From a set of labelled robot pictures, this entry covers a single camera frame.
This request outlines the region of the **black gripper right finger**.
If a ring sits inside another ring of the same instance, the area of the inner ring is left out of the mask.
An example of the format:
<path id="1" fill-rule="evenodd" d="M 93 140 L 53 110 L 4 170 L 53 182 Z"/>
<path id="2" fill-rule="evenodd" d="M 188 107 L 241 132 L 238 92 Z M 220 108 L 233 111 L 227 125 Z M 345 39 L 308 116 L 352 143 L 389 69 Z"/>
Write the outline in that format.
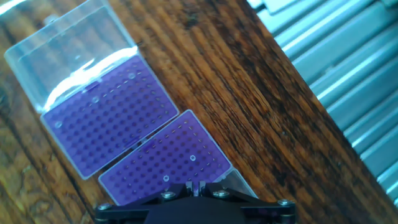
<path id="1" fill-rule="evenodd" d="M 205 223 L 295 223 L 295 203 L 282 199 L 265 202 L 224 187 L 220 183 L 199 182 L 199 217 Z"/>

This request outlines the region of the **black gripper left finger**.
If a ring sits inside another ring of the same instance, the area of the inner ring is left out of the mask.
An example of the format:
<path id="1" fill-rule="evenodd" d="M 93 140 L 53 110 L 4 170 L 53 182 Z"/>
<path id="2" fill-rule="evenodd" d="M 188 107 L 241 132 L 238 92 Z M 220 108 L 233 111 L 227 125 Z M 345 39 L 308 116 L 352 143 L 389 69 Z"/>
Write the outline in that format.
<path id="1" fill-rule="evenodd" d="M 95 209 L 95 223 L 144 223 L 150 211 L 165 208 L 179 199 L 193 196 L 193 182 L 172 184 L 168 189 L 128 203 L 126 205 L 111 205 L 104 203 Z"/>

